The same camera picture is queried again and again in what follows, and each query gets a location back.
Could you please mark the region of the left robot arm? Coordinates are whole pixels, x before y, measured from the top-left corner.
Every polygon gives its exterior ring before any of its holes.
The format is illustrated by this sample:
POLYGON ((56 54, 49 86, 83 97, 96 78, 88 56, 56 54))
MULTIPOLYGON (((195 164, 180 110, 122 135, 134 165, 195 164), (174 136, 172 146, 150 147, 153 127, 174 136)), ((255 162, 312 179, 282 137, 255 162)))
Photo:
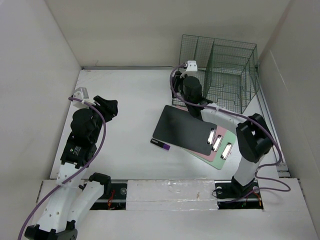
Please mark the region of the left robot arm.
POLYGON ((107 122, 118 115, 118 101, 95 96, 93 102, 69 97, 79 107, 60 158, 55 187, 41 199, 23 223, 18 238, 75 240, 77 226, 99 198, 111 194, 111 177, 93 173, 81 185, 88 167, 105 142, 107 122))

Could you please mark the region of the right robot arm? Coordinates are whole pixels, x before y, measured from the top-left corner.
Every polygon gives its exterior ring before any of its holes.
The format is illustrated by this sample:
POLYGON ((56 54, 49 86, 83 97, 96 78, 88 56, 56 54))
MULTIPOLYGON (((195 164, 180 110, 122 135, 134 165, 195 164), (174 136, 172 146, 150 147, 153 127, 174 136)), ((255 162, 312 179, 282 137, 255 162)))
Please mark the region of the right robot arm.
POLYGON ((200 81, 188 74, 173 70, 169 77, 172 94, 185 103, 188 112, 199 120, 221 126, 235 134, 241 160, 231 179, 233 200, 240 200, 253 192, 260 162, 275 146, 262 115, 245 116, 220 108, 202 96, 200 81))

